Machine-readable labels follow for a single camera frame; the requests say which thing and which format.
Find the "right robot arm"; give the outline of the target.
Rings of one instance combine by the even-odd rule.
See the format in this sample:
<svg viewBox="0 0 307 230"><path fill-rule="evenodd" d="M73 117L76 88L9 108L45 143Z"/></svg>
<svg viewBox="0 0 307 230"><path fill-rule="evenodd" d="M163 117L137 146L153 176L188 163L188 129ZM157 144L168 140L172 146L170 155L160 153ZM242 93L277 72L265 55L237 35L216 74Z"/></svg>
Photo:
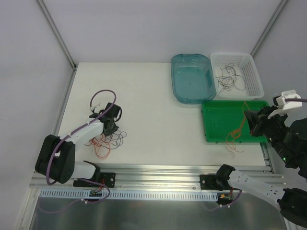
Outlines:
<svg viewBox="0 0 307 230"><path fill-rule="evenodd" d="M278 155L286 169L297 171L307 177L307 120L294 121L285 125L287 115L273 115L276 107L264 107L260 111L245 111L250 134L263 136L271 149ZM306 228L307 193L300 188L282 188L256 180L223 164L215 174L215 183L220 189L235 188L256 196L279 210L289 222Z"/></svg>

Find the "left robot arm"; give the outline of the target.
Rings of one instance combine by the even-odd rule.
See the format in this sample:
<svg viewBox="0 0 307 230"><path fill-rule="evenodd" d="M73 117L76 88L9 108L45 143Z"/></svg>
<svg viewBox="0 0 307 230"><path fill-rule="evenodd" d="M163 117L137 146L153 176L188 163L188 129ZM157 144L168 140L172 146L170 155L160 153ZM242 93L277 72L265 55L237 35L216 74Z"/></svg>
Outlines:
<svg viewBox="0 0 307 230"><path fill-rule="evenodd" d="M93 112L84 127L58 137L45 137L38 155L35 171L64 184L70 179L97 186L101 181L101 168L89 161L77 162L76 151L93 138L103 134L110 136L118 130L116 122L121 119L122 108L108 103L99 113Z"/></svg>

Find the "green plastic tray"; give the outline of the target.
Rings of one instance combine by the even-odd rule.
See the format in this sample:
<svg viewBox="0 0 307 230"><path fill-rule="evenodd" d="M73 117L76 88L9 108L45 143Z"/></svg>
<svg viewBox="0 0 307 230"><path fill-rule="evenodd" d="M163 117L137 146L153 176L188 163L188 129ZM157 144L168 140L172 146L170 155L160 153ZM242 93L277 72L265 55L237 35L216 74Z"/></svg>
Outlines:
<svg viewBox="0 0 307 230"><path fill-rule="evenodd" d="M202 103L207 142L261 143L265 137L252 137L244 112L259 111L266 101L212 100Z"/></svg>

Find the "white perforated plastic basket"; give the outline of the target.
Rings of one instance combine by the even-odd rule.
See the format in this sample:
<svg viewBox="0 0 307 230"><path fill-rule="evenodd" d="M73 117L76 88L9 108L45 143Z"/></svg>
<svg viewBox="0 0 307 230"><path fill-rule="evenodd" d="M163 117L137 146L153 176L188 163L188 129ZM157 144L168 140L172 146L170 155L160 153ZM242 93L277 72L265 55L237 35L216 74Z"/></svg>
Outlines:
<svg viewBox="0 0 307 230"><path fill-rule="evenodd" d="M255 100L264 96L253 57L246 53L215 52L210 55L216 98Z"/></svg>

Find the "teal transparent plastic tub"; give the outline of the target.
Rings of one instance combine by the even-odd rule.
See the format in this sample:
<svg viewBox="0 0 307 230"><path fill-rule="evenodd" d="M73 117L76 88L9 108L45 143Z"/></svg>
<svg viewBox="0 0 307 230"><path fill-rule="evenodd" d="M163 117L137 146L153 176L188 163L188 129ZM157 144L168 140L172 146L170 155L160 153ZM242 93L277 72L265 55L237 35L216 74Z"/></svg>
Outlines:
<svg viewBox="0 0 307 230"><path fill-rule="evenodd" d="M182 104L201 104L216 96L210 60L201 54L178 54L171 59L172 90Z"/></svg>

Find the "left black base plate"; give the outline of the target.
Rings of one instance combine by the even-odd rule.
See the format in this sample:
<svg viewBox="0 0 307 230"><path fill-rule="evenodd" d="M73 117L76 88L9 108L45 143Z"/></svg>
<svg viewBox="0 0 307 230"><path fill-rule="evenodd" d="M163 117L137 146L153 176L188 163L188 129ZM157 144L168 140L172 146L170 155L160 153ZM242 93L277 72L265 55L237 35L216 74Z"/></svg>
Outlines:
<svg viewBox="0 0 307 230"><path fill-rule="evenodd" d="M116 181L116 174L114 172L100 172L93 178L88 179L91 183L84 180L75 180L73 187L98 187L98 184L104 184L109 188L114 188Z"/></svg>

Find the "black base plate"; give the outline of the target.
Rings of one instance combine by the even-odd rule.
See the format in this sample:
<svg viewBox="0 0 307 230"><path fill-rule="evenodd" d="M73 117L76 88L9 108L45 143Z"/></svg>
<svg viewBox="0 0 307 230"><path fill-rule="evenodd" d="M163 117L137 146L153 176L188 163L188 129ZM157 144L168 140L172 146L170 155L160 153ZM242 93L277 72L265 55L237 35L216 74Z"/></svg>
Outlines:
<svg viewBox="0 0 307 230"><path fill-rule="evenodd" d="M200 188L201 190L216 190L217 183L214 174L201 174L200 178Z"/></svg>
<svg viewBox="0 0 307 230"><path fill-rule="evenodd" d="M73 187L98 187L98 184L104 184L109 188L114 188L116 181L116 174L114 172L100 172L93 178L88 179L91 183L84 180L75 180Z"/></svg>

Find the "aluminium mounting rail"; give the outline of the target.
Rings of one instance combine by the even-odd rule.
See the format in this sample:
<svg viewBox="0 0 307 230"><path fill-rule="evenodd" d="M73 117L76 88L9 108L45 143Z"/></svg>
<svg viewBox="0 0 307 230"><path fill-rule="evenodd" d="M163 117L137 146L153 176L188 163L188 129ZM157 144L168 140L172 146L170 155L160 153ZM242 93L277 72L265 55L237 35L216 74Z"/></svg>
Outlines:
<svg viewBox="0 0 307 230"><path fill-rule="evenodd" d="M244 145L242 153L230 153L224 146L208 145L192 157L193 165L145 165L99 161L104 173L115 173L120 190L191 191L201 188L200 176L213 175L228 164L242 173L273 186L286 187L282 174L274 171L266 144Z"/></svg>

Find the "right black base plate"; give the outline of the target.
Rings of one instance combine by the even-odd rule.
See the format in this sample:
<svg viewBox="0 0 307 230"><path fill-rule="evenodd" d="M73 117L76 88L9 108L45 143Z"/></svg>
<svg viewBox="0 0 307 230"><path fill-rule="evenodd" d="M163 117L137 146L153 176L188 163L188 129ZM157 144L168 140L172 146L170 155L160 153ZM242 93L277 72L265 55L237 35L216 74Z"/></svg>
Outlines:
<svg viewBox="0 0 307 230"><path fill-rule="evenodd" d="M200 178L200 188L201 190L216 190L217 183L214 174L201 174Z"/></svg>

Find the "left aluminium frame post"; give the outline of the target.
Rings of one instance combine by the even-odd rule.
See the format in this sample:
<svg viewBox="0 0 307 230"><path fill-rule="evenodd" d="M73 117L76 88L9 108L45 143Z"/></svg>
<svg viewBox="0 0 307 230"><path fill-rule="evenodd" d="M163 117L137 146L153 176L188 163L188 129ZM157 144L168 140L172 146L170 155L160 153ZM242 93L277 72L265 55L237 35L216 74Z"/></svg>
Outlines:
<svg viewBox="0 0 307 230"><path fill-rule="evenodd" d="M56 23L54 22L50 11L47 8L45 1L44 0L36 0L36 2L38 4L40 10L42 11L44 18L46 19L53 35L55 36L55 39L58 42L65 58L67 59L67 61L69 63L69 65L71 66L71 68L73 70L75 70L77 68L77 64L75 63L70 51L68 50L68 48L67 48L67 46L66 46L66 44L65 44L65 42L64 42L64 40L63 40L63 38L60 34L60 31L59 31Z"/></svg>

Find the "aluminium frame post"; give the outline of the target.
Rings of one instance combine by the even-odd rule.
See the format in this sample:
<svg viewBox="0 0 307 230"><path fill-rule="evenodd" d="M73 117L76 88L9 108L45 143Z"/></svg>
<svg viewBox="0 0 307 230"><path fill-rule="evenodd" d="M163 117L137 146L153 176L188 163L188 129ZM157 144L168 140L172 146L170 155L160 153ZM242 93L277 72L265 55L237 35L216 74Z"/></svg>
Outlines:
<svg viewBox="0 0 307 230"><path fill-rule="evenodd" d="M73 70L75 70L77 68L77 64L75 63L70 51L68 50L68 48L67 48L67 46L66 46L66 44L65 44L65 42L64 42L64 40L63 40L63 38L60 34L60 31L59 31L56 23L54 22L50 11L47 8L45 1L44 0L36 0L36 2L38 4L40 10L42 11L44 18L46 19L53 35L55 36L55 39L58 42L65 58L67 59L67 61L69 63L69 65L71 66L71 68Z"/></svg>
<svg viewBox="0 0 307 230"><path fill-rule="evenodd" d="M286 6L290 0L280 0L277 7L273 11L271 17L269 18L267 24L265 25L264 29L262 30L259 38L257 39L255 45L253 46L250 55L254 58L257 53L260 51L261 47L264 45L266 39L272 32L275 24L279 20L280 16L282 15L283 11L285 10Z"/></svg>

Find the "right aluminium frame post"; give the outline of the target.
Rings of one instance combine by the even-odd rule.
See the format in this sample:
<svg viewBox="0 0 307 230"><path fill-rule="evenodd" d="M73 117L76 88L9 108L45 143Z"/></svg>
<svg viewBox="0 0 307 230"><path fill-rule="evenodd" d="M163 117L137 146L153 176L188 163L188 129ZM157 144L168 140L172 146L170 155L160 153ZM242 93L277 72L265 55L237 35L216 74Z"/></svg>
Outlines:
<svg viewBox="0 0 307 230"><path fill-rule="evenodd" d="M273 11L271 17L269 18L267 24L265 25L264 29L262 30L259 38L257 39L255 45L253 46L250 55L254 58L257 53L260 51L261 47L264 45L266 39L272 32L275 24L279 20L280 16L282 15L283 11L285 10L286 6L290 0L280 0L277 7Z"/></svg>

